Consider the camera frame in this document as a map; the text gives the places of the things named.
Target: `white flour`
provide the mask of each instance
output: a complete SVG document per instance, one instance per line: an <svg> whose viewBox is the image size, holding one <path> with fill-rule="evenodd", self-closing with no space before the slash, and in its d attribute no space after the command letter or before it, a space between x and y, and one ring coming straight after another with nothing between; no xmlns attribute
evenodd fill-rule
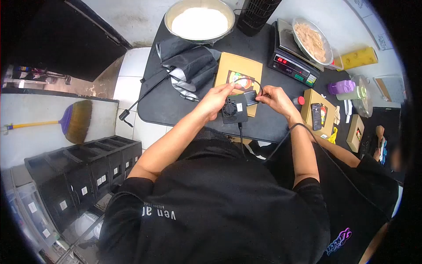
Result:
<svg viewBox="0 0 422 264"><path fill-rule="evenodd" d="M171 30L187 39L207 39L223 34L228 29L225 15L215 9L193 7L178 15Z"/></svg>

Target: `digital scale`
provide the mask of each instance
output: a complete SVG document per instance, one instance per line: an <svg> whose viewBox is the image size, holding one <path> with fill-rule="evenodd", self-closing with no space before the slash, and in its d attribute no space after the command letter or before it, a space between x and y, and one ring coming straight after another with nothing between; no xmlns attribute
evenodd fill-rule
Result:
<svg viewBox="0 0 422 264"><path fill-rule="evenodd" d="M271 26L271 48L267 66L309 87L314 87L320 71L324 71L324 66L303 54L295 42L290 24L278 19Z"/></svg>

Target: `cooling fan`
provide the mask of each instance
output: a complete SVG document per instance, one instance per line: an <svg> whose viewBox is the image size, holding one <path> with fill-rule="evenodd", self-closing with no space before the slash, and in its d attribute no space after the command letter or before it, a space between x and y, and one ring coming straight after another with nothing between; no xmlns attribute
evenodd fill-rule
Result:
<svg viewBox="0 0 422 264"><path fill-rule="evenodd" d="M223 115L223 124L248 121L245 95L238 94L228 96L221 112Z"/></svg>

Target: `black table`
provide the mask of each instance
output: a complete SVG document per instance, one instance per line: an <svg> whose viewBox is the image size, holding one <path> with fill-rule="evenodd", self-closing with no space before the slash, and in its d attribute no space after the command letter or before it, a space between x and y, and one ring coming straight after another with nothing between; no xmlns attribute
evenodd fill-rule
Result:
<svg viewBox="0 0 422 264"><path fill-rule="evenodd" d="M217 41L214 44L213 49L233 53L262 63L264 65L262 68L262 85L282 87L291 99L301 96L309 87L266 66L269 51L270 29L271 26L266 24L257 35L254 37L247 37L235 27L232 33ZM155 43L170 36L171 34L165 27L163 19L157 34L155 35L151 52L149 53L144 73L145 79L154 76L154 74L162 70L160 59L155 49ZM316 81L314 90L318 93L323 93L327 97L327 100L334 106L340 106L341 122L340 125L337 126L338 134L336 143L350 150L346 143L350 124L345 123L346 115L344 111L344 102L338 101L335 95L329 95L327 90L328 83L345 79L349 79L347 72L337 72L325 69ZM214 80L211 80L206 86L211 88L213 87L213 84ZM140 96L143 95L143 93L145 93L145 89L142 86ZM170 79L166 79L140 101L138 104L138 115L145 122L161 125L175 125L181 118L192 111L196 105L196 102L181 98L179 93L171 86ZM227 135L239 136L238 125L223 124L220 114L215 121L209 122L207 126ZM269 106L262 103L258 104L256 116L250 117L248 122L243 123L243 136L249 139L279 142L286 132L286 119L281 114L276 113Z"/></svg>

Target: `white tile floor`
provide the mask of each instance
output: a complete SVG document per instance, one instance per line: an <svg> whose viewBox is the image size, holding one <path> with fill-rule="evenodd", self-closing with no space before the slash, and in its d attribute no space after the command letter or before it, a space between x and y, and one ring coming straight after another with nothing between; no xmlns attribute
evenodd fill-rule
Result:
<svg viewBox="0 0 422 264"><path fill-rule="evenodd" d="M172 127L144 122L138 116L136 105L126 118L126 121L134 126L133 128L120 121L119 115L139 98L140 79L143 77L150 50L151 48L139 48L129 50L126 53L113 97L113 99L120 101L116 119L116 135L141 141L144 150L165 135Z"/></svg>

